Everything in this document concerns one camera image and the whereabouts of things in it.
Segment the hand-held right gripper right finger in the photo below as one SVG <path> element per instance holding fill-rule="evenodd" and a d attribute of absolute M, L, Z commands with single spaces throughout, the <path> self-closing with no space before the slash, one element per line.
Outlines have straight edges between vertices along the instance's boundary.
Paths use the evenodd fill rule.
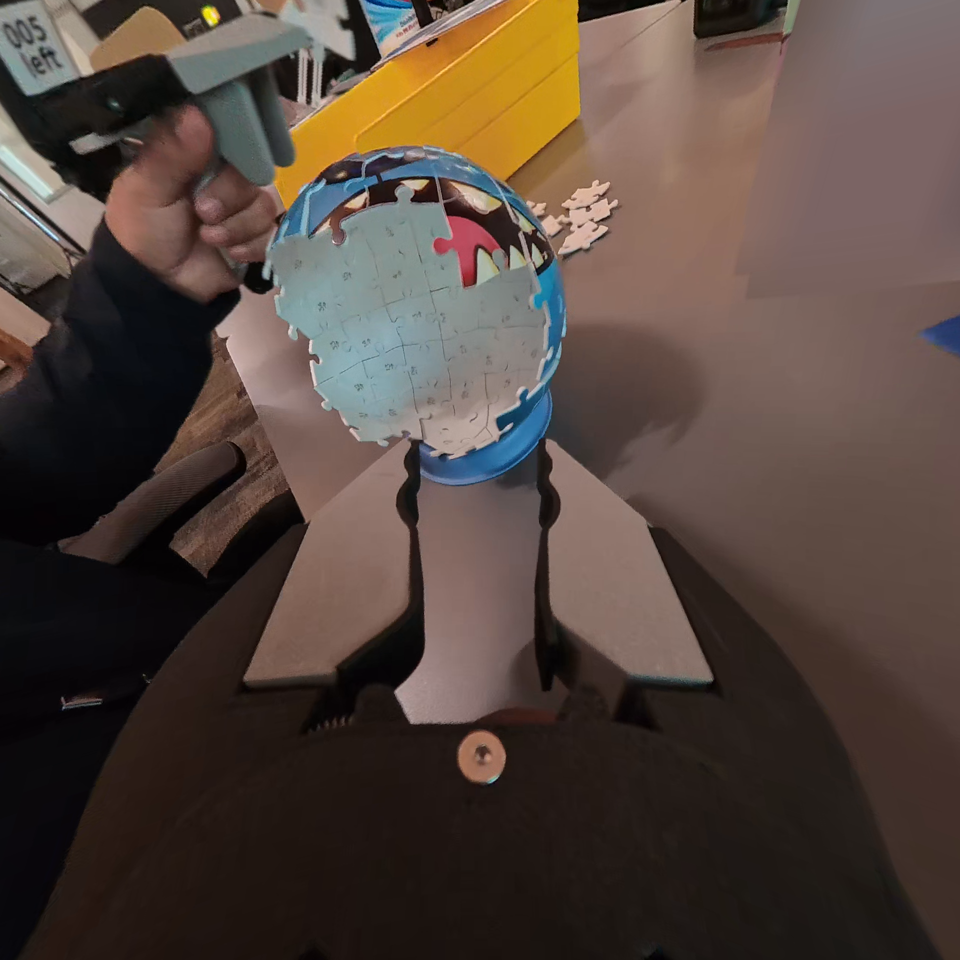
<path fill-rule="evenodd" d="M 551 439 L 537 446 L 536 488 L 541 689 L 708 688 L 714 673 L 646 519 Z"/>

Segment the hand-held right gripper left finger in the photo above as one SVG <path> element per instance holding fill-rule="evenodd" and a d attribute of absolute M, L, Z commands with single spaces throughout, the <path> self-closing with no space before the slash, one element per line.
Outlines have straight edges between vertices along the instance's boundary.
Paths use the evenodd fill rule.
<path fill-rule="evenodd" d="M 419 443 L 404 440 L 310 520 L 246 668 L 254 690 L 393 689 L 426 647 Z"/>

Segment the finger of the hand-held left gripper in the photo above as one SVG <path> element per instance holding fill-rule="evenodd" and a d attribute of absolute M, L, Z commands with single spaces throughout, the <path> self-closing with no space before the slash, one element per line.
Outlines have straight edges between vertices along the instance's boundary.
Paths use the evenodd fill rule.
<path fill-rule="evenodd" d="M 186 91 L 201 94 L 312 45 L 313 39 L 303 27 L 252 13 L 175 46 L 166 60 Z"/>

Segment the blue round ball stand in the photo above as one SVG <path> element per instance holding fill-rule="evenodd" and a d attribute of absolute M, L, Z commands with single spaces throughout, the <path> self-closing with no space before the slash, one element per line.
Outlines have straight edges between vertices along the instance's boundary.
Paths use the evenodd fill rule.
<path fill-rule="evenodd" d="M 456 458 L 440 454 L 420 442 L 421 477 L 443 486 L 464 487 L 507 474 L 521 464 L 546 436 L 552 414 L 553 400 L 548 387 L 537 388 L 532 398 L 522 390 L 516 408 L 501 416 L 503 431 L 494 442 Z"/>

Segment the yellow plastic bin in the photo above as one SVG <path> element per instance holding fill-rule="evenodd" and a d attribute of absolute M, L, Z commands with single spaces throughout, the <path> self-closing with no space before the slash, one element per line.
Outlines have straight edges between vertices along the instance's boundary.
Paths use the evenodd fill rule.
<path fill-rule="evenodd" d="M 433 146 L 506 181 L 581 113 L 576 1 L 510 1 L 405 52 L 292 129 L 289 207 L 355 152 Z"/>

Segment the blue cartoon puzzle ball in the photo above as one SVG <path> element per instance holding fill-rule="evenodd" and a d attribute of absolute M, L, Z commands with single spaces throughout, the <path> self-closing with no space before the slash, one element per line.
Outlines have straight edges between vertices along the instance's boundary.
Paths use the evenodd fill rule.
<path fill-rule="evenodd" d="M 300 189 L 266 266 L 314 390 L 359 442 L 440 461 L 543 429 L 567 302 L 546 229 L 459 153 L 352 153 Z"/>

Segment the person's left forearm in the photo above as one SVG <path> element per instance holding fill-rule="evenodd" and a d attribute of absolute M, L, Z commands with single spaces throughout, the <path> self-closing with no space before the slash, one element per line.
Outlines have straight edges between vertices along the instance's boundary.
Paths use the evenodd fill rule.
<path fill-rule="evenodd" d="M 153 276 L 105 223 L 60 322 L 1 397 L 1 535 L 46 546 L 88 531 L 148 479 L 210 373 L 212 332 L 238 304 L 202 304 Z"/>

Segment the pile of white puzzle pieces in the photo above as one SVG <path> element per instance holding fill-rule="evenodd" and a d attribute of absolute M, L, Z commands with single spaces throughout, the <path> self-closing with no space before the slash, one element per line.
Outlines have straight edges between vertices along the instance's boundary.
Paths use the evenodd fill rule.
<path fill-rule="evenodd" d="M 526 209 L 541 224 L 547 239 L 559 258 L 587 252 L 609 231 L 609 220 L 619 207 L 609 191 L 611 183 L 594 179 L 588 186 L 577 188 L 550 213 L 543 201 L 526 200 Z"/>

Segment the person's left hand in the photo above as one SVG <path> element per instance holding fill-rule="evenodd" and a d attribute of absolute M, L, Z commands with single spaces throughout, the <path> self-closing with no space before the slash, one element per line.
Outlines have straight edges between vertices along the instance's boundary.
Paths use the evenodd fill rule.
<path fill-rule="evenodd" d="M 214 134 L 195 105 L 156 119 L 120 174 L 104 220 L 164 284 L 206 304 L 237 289 L 237 265 L 264 259 L 279 206 L 234 166 L 214 163 Z"/>

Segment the tan plywood chair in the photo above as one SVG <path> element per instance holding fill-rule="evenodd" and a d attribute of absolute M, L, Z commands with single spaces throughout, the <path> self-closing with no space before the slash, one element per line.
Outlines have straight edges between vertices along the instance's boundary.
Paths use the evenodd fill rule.
<path fill-rule="evenodd" d="M 148 55 L 164 55 L 186 43 L 181 30 L 153 6 L 143 6 L 89 54 L 95 73 Z"/>

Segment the person's torso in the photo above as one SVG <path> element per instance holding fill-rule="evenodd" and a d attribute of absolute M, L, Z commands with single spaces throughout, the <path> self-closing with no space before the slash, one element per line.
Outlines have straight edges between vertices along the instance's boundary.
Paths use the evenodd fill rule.
<path fill-rule="evenodd" d="M 91 791 L 146 690 L 194 626 L 304 518 L 260 510 L 211 569 L 126 568 L 2 543 L 1 956 L 17 958 L 63 870 Z"/>

